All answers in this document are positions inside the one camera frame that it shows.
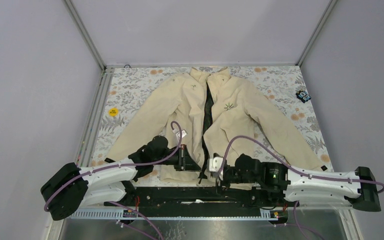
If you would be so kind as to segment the beige zip-up jacket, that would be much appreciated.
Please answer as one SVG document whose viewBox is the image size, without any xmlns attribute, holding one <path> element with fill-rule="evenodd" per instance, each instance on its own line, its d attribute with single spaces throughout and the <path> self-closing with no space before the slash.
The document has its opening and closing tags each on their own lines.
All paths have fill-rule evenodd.
<svg viewBox="0 0 384 240">
<path fill-rule="evenodd" d="M 227 154 L 233 165 L 241 154 L 255 151 L 249 139 L 259 124 L 270 145 L 290 165 L 322 171 L 323 163 L 293 122 L 247 79 L 232 76 L 227 68 L 209 73 L 192 68 L 163 79 L 117 137 L 107 158 L 120 161 L 150 142 L 161 131 L 170 147 L 178 143 L 170 124 L 185 130 L 187 146 L 198 171 L 185 172 L 164 166 L 165 181 L 193 182 L 206 178 L 213 154 Z"/>
</svg>

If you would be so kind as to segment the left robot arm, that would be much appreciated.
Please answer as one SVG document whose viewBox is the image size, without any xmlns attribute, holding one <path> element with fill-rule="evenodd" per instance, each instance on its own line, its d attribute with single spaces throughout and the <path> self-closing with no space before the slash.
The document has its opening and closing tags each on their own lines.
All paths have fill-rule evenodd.
<svg viewBox="0 0 384 240">
<path fill-rule="evenodd" d="M 135 192 L 124 185 L 137 181 L 155 165 L 172 166 L 179 172 L 199 172 L 185 144 L 168 147 L 164 136 L 155 136 L 121 161 L 110 160 L 100 167 L 78 167 L 70 162 L 62 166 L 40 189 L 45 201 L 44 210 L 54 221 L 63 220 L 78 208 L 102 202 L 132 204 Z"/>
</svg>

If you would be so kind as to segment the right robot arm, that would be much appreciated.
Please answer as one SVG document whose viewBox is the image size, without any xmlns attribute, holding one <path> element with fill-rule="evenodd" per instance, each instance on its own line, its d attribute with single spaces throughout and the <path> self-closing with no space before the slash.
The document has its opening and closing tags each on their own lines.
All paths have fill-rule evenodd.
<svg viewBox="0 0 384 240">
<path fill-rule="evenodd" d="M 278 162 L 261 162 L 241 154 L 234 166 L 215 155 L 207 170 L 216 178 L 216 190 L 235 197 L 235 184 L 252 184 L 243 191 L 248 205 L 289 207 L 295 202 L 311 205 L 350 206 L 364 212 L 380 212 L 381 204 L 375 177 L 368 167 L 349 172 L 319 172 L 286 166 Z"/>
</svg>

